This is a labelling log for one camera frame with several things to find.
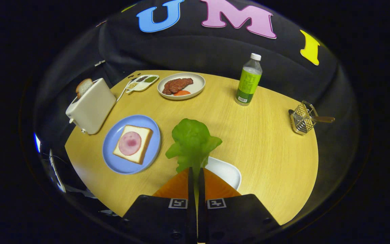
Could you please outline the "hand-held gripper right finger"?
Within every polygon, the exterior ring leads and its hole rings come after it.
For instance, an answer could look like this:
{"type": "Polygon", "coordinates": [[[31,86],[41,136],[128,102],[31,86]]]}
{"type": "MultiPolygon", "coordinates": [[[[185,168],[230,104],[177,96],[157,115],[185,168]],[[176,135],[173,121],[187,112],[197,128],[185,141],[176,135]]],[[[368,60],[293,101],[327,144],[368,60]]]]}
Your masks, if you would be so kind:
{"type": "Polygon", "coordinates": [[[199,174],[198,241],[206,244],[270,242],[281,227],[255,194],[242,195],[206,168],[199,174]]]}

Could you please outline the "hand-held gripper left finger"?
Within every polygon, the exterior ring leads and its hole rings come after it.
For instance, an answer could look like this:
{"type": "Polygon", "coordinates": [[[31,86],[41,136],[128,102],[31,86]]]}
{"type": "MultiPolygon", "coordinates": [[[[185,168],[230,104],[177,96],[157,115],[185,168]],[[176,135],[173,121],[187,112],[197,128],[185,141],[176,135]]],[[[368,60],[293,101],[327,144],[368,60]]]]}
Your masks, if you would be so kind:
{"type": "Polygon", "coordinates": [[[138,244],[196,244],[197,214],[192,168],[154,195],[140,195],[122,218],[122,231],[138,244]]]}

